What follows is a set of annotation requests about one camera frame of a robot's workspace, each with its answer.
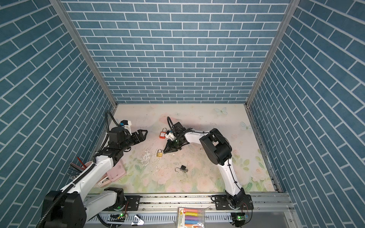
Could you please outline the large brass padlock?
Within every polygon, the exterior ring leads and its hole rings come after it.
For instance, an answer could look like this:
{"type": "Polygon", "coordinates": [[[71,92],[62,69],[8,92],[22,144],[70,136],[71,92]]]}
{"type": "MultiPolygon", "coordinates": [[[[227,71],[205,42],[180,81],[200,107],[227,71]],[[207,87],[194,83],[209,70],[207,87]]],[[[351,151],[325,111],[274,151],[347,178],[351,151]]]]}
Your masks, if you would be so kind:
{"type": "Polygon", "coordinates": [[[158,149],[157,152],[156,152],[156,156],[158,158],[161,158],[163,156],[163,150],[162,149],[158,149]]]}

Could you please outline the red padlock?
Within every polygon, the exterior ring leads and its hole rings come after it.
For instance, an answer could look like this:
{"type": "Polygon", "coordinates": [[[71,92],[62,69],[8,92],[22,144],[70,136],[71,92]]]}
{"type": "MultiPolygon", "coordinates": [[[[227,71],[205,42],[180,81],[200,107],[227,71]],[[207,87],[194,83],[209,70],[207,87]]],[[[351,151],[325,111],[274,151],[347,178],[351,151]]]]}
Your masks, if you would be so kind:
{"type": "Polygon", "coordinates": [[[165,139],[167,133],[167,128],[163,128],[160,132],[159,138],[165,139]]]}

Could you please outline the black padlock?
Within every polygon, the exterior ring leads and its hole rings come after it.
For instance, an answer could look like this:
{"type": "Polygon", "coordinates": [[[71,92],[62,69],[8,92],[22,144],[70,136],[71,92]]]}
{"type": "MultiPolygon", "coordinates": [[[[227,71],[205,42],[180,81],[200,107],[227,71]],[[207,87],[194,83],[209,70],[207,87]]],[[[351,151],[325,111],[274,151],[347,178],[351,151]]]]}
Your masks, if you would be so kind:
{"type": "Polygon", "coordinates": [[[188,169],[186,166],[182,165],[181,167],[175,167],[175,172],[176,173],[187,173],[188,172],[188,169]]]}

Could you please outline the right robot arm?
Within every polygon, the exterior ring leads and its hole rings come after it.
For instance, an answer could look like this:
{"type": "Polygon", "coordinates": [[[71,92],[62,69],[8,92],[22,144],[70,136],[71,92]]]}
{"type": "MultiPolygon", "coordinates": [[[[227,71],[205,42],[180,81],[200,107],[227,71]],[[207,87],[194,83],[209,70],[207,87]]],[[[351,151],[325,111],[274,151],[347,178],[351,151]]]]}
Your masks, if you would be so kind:
{"type": "Polygon", "coordinates": [[[214,128],[210,131],[197,131],[193,128],[184,128],[180,122],[170,127],[165,133],[167,138],[164,154],[174,153],[183,146],[200,144],[209,160],[217,165],[223,178],[226,200],[233,209],[252,210],[253,203],[250,195],[240,185],[233,168],[232,147],[229,141],[214,128]]]}

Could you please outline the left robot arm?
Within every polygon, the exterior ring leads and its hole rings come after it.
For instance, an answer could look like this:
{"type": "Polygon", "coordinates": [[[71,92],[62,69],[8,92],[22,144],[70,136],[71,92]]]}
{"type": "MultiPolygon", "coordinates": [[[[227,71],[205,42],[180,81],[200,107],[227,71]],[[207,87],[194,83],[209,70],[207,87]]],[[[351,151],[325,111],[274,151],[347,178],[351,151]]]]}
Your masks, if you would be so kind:
{"type": "Polygon", "coordinates": [[[85,223],[106,208],[115,211],[126,208],[122,188],[109,187],[101,194],[87,195],[102,177],[117,165],[124,152],[143,142],[148,131],[131,133],[126,126],[112,128],[108,132],[108,147],[93,158],[92,163],[73,181],[59,191],[50,191],[44,198],[42,216],[38,228],[82,228],[85,223]]]}

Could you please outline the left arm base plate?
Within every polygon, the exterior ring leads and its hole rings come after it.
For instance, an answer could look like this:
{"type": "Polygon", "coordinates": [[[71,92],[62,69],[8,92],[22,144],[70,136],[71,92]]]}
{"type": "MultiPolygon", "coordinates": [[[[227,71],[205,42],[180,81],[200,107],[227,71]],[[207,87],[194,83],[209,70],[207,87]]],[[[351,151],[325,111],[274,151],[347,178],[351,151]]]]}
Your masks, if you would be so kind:
{"type": "Polygon", "coordinates": [[[115,211],[137,211],[140,199],[140,195],[124,195],[122,197],[117,197],[117,201],[112,208],[115,211]]]}

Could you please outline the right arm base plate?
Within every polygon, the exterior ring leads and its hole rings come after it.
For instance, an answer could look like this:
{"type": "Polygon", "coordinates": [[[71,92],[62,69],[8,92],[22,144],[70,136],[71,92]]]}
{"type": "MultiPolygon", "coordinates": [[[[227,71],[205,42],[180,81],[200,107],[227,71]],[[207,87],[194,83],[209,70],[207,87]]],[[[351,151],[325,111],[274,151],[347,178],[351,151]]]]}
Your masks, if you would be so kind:
{"type": "Polygon", "coordinates": [[[215,208],[218,211],[223,210],[243,210],[250,211],[254,209],[252,198],[250,195],[241,194],[236,196],[230,195],[213,195],[211,196],[212,202],[215,204],[215,208]]]}

